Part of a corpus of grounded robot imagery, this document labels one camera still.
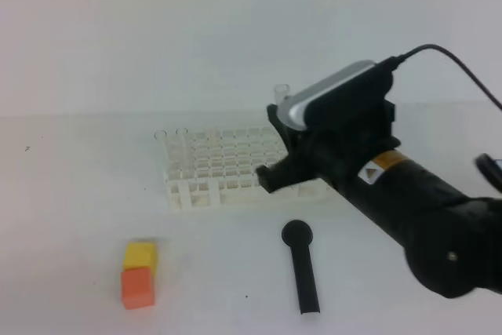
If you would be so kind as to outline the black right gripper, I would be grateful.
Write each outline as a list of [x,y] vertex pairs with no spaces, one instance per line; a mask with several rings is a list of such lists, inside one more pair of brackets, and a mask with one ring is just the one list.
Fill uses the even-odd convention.
[[378,155],[401,142],[392,135],[395,105],[386,99],[396,64],[350,64],[289,98],[289,127],[278,118],[278,106],[267,105],[267,118],[288,155],[272,166],[256,168],[267,193],[314,179],[318,173],[337,188],[352,182]]

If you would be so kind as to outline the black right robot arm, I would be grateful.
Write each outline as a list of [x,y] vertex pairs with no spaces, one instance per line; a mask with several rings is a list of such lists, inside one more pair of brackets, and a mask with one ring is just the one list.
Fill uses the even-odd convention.
[[257,169],[260,186],[324,180],[404,249],[430,291],[500,292],[500,200],[469,197],[399,152],[393,81],[390,64],[359,61],[269,105],[287,155]]

